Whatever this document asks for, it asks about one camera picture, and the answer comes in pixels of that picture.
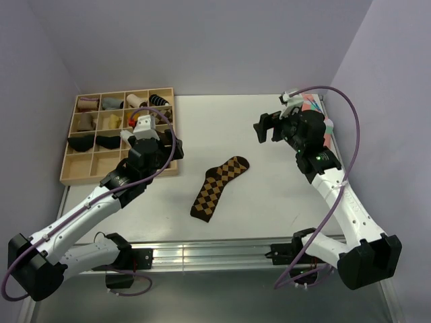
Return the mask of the brown argyle sock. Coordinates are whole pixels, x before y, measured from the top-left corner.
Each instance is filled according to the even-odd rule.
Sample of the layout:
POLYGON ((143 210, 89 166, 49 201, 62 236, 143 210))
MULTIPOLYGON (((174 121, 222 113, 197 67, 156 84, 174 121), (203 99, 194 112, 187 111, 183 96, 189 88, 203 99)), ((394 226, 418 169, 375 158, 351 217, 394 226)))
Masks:
POLYGON ((226 185, 250 168, 247 159, 233 156, 222 165, 208 169, 190 210, 190 216, 209 223, 226 185))

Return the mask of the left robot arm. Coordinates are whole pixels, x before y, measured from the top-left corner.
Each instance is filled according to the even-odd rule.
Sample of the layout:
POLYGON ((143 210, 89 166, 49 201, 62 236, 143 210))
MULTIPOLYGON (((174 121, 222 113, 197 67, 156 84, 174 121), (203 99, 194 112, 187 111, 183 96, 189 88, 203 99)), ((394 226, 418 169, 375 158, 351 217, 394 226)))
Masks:
POLYGON ((128 156, 109 172, 98 186, 62 218, 29 237, 17 234, 8 243, 7 272, 1 295, 13 277, 24 289, 23 299, 41 301, 64 281, 84 271, 106 266, 116 271, 131 261, 131 245, 119 234, 108 234, 101 242, 75 248, 74 244, 102 220, 124 209, 143 194, 169 163, 184 157, 182 141, 172 128, 134 131, 128 156))

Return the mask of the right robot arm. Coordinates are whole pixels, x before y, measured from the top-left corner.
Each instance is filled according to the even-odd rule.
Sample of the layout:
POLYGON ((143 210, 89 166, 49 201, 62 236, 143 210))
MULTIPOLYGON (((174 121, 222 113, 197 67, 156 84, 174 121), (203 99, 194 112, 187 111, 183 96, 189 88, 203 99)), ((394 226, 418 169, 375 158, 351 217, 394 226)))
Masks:
POLYGON ((400 239, 387 233, 372 219, 352 190, 346 171, 325 145, 325 117, 314 110, 289 116, 264 113, 253 125, 260 143, 272 130, 273 142, 285 141, 296 152, 296 163, 308 182, 329 206, 345 237, 339 242, 322 234, 322 226, 296 232, 283 251, 266 253, 274 264, 286 264, 289 275, 298 262, 311 257, 336 268, 344 285, 351 289, 391 278, 402 250, 400 239))

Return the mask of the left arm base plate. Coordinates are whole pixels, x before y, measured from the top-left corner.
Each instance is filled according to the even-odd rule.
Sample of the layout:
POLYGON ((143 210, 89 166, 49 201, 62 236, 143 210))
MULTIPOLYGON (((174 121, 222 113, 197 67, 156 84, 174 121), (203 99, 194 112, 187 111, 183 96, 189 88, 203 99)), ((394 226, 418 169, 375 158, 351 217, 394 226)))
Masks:
POLYGON ((109 268, 116 269, 115 274, 105 274, 105 285, 109 289, 129 289, 137 281, 131 274, 118 273, 118 271, 149 270, 152 267, 153 250, 151 248, 131 249, 131 255, 127 257, 123 264, 112 264, 109 268))

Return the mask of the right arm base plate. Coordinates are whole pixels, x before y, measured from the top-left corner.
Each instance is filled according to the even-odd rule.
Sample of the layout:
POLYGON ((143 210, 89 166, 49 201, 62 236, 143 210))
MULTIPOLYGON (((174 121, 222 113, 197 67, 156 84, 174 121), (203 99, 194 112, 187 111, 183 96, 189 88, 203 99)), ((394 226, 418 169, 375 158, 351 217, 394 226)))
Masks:
MULTIPOLYGON (((315 228, 304 229, 296 232, 293 235, 291 242, 283 243, 283 244, 271 244, 270 251, 265 254, 265 257, 271 259, 272 264, 274 266, 277 265, 289 265, 296 257, 297 253, 301 251, 303 247, 303 243, 301 238, 307 236, 308 234, 312 234, 315 231, 315 228)), ((307 264, 308 268, 293 268, 289 272, 289 278, 296 277, 298 275, 302 275, 307 273, 308 271, 312 271, 318 268, 319 264, 323 264, 324 262, 315 256, 309 256, 304 253, 298 264, 307 264)), ((298 287, 299 285, 303 287, 312 287, 314 285, 318 285, 321 281, 323 281, 331 272, 332 268, 322 267, 324 271, 315 272, 311 275, 307 275, 305 277, 301 277, 299 279, 294 280, 293 284, 298 287)))

